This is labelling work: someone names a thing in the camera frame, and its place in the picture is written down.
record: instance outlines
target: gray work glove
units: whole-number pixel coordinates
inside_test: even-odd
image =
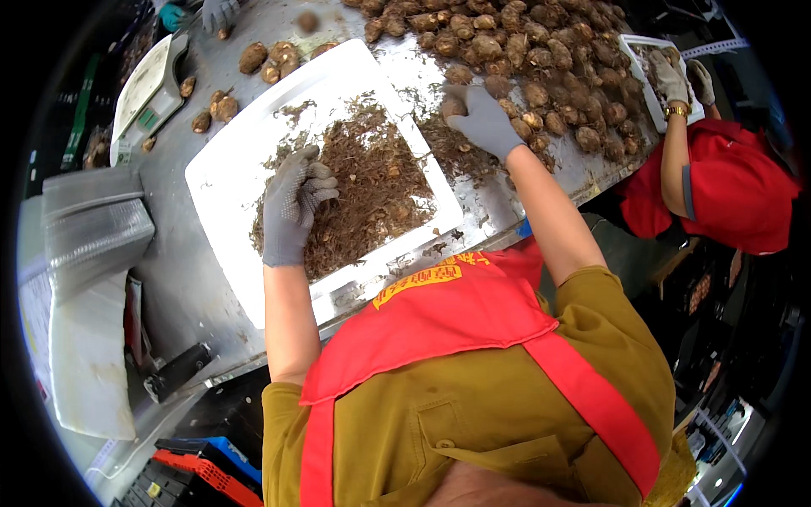
[[[483,87],[450,84],[444,90],[462,99],[467,106],[467,116],[448,116],[448,126],[498,157],[502,164],[513,148],[526,144],[515,133],[509,117],[496,99]]]
[[[203,28],[214,35],[218,30],[233,25],[237,14],[239,14],[237,0],[204,0]]]
[[[687,82],[684,81],[684,76],[681,70],[674,69],[670,63],[662,55],[661,51],[651,51],[648,57],[650,64],[654,67],[656,75],[656,89],[659,93],[664,95],[668,104],[672,101],[681,101],[685,104],[690,102],[687,99]]]
[[[264,191],[262,261],[271,268],[304,264],[315,209],[338,197],[332,171],[313,161],[318,151],[307,146],[287,157]]]
[[[715,103],[712,77],[710,77],[710,73],[707,72],[703,63],[698,60],[687,61],[687,79],[690,80],[699,102],[703,105],[713,105]]]

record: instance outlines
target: red plastic crate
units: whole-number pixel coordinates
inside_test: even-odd
[[[193,454],[172,454],[166,449],[157,450],[152,459],[180,470],[196,473],[214,489],[222,491],[242,507],[263,507],[262,500],[253,491],[230,475],[224,474],[217,465],[207,459],[198,458]]]

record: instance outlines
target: worker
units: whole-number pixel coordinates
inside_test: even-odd
[[[448,123],[504,163],[534,239],[397,281],[322,349],[303,248],[337,181],[315,146],[288,157],[263,210],[264,502],[639,506],[672,446],[667,361],[499,104],[448,93],[468,110]]]
[[[721,119],[712,78],[698,60],[688,77],[705,119],[687,126],[687,83],[678,65],[650,55],[667,101],[664,140],[639,170],[581,211],[602,215],[639,238],[706,236],[764,256],[788,246],[797,174],[761,132]]]
[[[163,26],[170,32],[177,32],[188,20],[188,14],[170,0],[152,0],[155,12]],[[238,0],[203,0],[203,29],[210,35],[227,29],[234,24],[239,14]]]

